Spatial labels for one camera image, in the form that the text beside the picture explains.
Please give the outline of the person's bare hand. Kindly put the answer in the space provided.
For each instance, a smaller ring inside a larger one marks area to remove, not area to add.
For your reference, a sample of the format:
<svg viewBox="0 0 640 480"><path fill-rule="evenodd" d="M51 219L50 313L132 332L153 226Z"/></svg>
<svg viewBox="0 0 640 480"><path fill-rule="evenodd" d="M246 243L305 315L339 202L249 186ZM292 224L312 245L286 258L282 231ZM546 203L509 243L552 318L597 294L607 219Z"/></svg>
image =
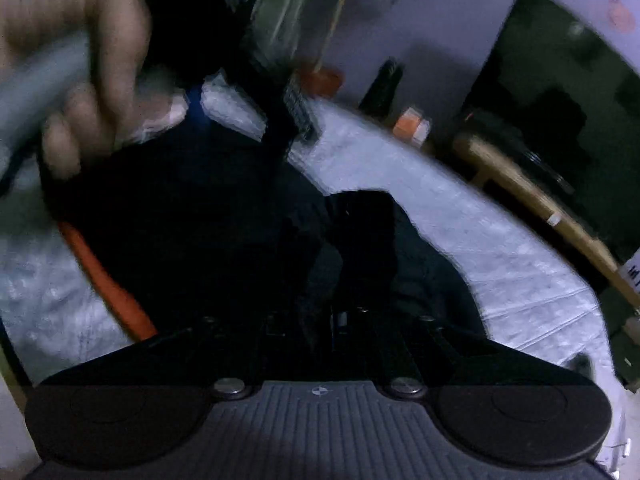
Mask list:
<svg viewBox="0 0 640 480"><path fill-rule="evenodd" d="M85 157L148 140L186 116L186 100L163 82L137 89L151 37L144 0L1 0L2 73L78 30L89 35L90 74L66 92L40 136L43 160L60 178L77 174Z"/></svg>

